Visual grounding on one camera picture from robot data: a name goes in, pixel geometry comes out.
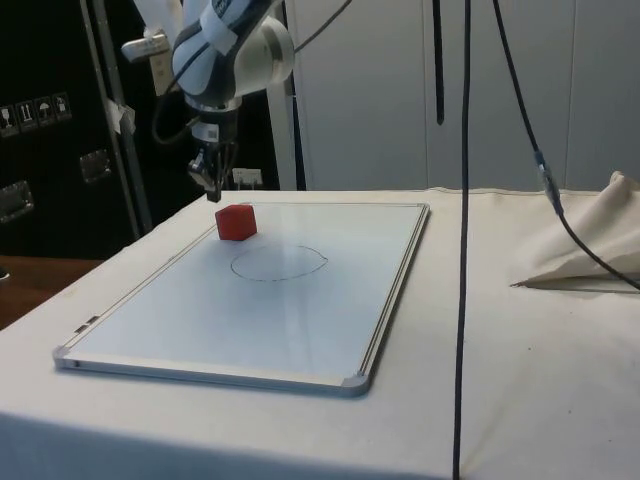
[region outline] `wooden floor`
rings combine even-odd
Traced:
[[[0,280],[0,330],[100,265],[97,260],[0,256],[10,274]]]

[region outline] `black cable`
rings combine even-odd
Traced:
[[[209,48],[209,44],[208,43],[202,45],[189,58],[189,60],[186,61],[186,63],[178,71],[178,73],[175,75],[174,79],[171,81],[169,86],[166,88],[165,92],[160,97],[160,100],[158,101],[158,105],[156,106],[156,109],[153,112],[153,119],[151,120],[151,136],[153,137],[153,140],[158,145],[170,146],[170,145],[173,145],[173,144],[179,142],[180,140],[182,140],[183,138],[185,138],[185,137],[187,137],[189,135],[189,133],[191,131],[191,127],[193,126],[194,123],[196,123],[199,120],[198,117],[191,119],[189,121],[189,123],[187,123],[187,125],[185,125],[185,127],[182,130],[180,130],[180,132],[176,133],[175,135],[173,135],[173,136],[171,136],[169,138],[162,138],[158,134],[158,123],[160,122],[160,117],[162,116],[162,113],[163,113],[163,111],[165,109],[165,106],[166,106],[166,103],[167,103],[167,98],[169,96],[169,92],[173,89],[173,87],[176,86],[176,84],[180,81],[182,76],[187,72],[189,67],[191,67],[191,65],[193,65],[193,63],[200,57],[200,55],[202,55],[208,48]]]
[[[500,11],[500,3],[498,0],[493,0],[493,9],[496,12],[496,20],[498,21],[498,30],[500,30],[500,40],[502,41],[502,48],[504,49],[504,55],[507,57],[507,65],[509,66],[509,74],[511,75],[511,81],[513,82],[513,89],[516,92],[518,98],[518,106],[520,107],[520,116],[524,122],[524,127],[527,129],[527,135],[529,135],[529,141],[531,142],[531,148],[534,152],[540,151],[538,148],[538,141],[533,133],[531,122],[529,121],[529,115],[527,114],[527,107],[524,104],[524,98],[522,97],[522,90],[520,89],[520,82],[518,81],[518,74],[516,67],[513,64],[513,57],[511,56],[511,48],[509,48],[509,42],[507,40],[507,32],[504,29],[504,22],[502,21],[502,12]]]
[[[456,341],[456,379],[453,427],[453,480],[460,479],[462,437],[462,366],[467,317],[467,254],[469,247],[469,103],[471,98],[471,0],[464,2],[464,93],[462,99],[462,221],[460,228],[460,297]]]
[[[329,19],[324,22],[322,24],[322,26],[316,30],[316,32],[311,35],[309,38],[307,38],[304,42],[302,42],[295,50],[295,53],[300,53],[307,45],[309,45],[311,42],[313,42],[316,38],[318,38],[320,35],[322,35],[322,33],[329,28],[329,26],[335,21],[336,18],[338,18],[340,15],[342,15],[342,12],[344,12],[347,7],[349,5],[351,5],[351,3],[353,3],[353,0],[347,0],[346,2],[344,2],[344,4],[338,9],[336,10],[336,12],[331,15],[329,17]]]
[[[496,20],[498,22],[498,30],[500,31],[500,40],[502,41],[502,48],[504,50],[505,57],[507,59],[507,64],[509,66],[509,73],[511,75],[511,82],[513,83],[513,89],[515,91],[516,97],[518,99],[518,106],[520,107],[520,116],[522,117],[522,121],[524,122],[524,126],[527,129],[527,134],[529,135],[529,140],[531,142],[531,148],[533,148],[534,155],[536,157],[536,163],[538,164],[538,168],[542,174],[542,178],[545,183],[545,189],[547,190],[547,195],[551,200],[551,204],[562,223],[562,226],[567,231],[567,234],[571,237],[571,239],[575,242],[575,244],[586,253],[594,262],[596,262],[600,267],[605,269],[614,277],[622,280],[623,282],[631,285],[636,290],[640,291],[640,283],[631,279],[627,275],[619,272],[611,265],[602,260],[598,255],[596,255],[573,231],[569,222],[564,215],[564,209],[562,207],[562,201],[560,199],[560,191],[558,190],[553,177],[551,175],[551,171],[547,167],[547,164],[544,160],[544,155],[538,148],[538,142],[536,140],[535,134],[533,132],[533,128],[531,127],[531,122],[529,120],[529,114],[527,113],[526,106],[524,104],[524,99],[522,97],[522,90],[520,89],[520,82],[518,81],[518,74],[516,72],[515,65],[513,63],[513,57],[511,56],[511,49],[509,48],[509,41],[507,39],[507,34],[504,28],[504,21],[502,19],[502,12],[500,11],[500,2],[499,0],[493,0],[493,8],[495,10]]]

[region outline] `cable connector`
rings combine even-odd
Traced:
[[[551,169],[547,165],[544,155],[540,150],[536,150],[534,156],[536,158],[536,163],[538,164],[538,170],[540,171],[542,182],[544,183],[544,190],[547,193],[547,198],[551,202],[556,215],[562,216],[564,215],[564,209],[562,208],[562,201],[560,200],[560,190],[556,186],[556,182],[553,180]]]

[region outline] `white wall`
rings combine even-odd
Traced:
[[[286,0],[299,44],[342,0]],[[640,178],[640,2],[502,0],[538,141],[562,186]],[[475,187],[538,190],[490,0],[473,2]],[[446,119],[436,123],[431,0],[355,0],[297,60],[311,189],[459,187],[463,2],[442,0]]]

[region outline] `whiteboard frame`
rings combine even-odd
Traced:
[[[269,203],[256,202],[252,205],[304,205],[304,203]],[[74,347],[101,323],[107,321],[111,314],[124,305],[132,297],[147,287],[176,262],[180,261],[202,240],[211,235],[217,227],[207,229],[193,242],[171,258],[150,277],[127,293],[102,315],[96,316],[81,325],[72,338],[53,351],[53,359],[58,369],[82,370],[90,372],[127,374],[173,380],[207,382],[237,387],[258,387],[275,390],[301,391],[305,393],[329,394],[343,397],[355,397],[366,393],[373,379],[377,360],[386,335],[390,330],[391,320],[408,277],[412,261],[422,238],[430,208],[425,203],[331,203],[318,202],[312,205],[384,205],[397,207],[422,207],[411,237],[387,295],[380,318],[369,340],[362,362],[357,372],[349,378],[327,377],[319,375],[297,374],[292,372],[276,372],[255,368],[241,368],[229,365],[214,365],[193,362],[176,362],[160,359],[142,359],[118,355],[88,354],[74,351]]]

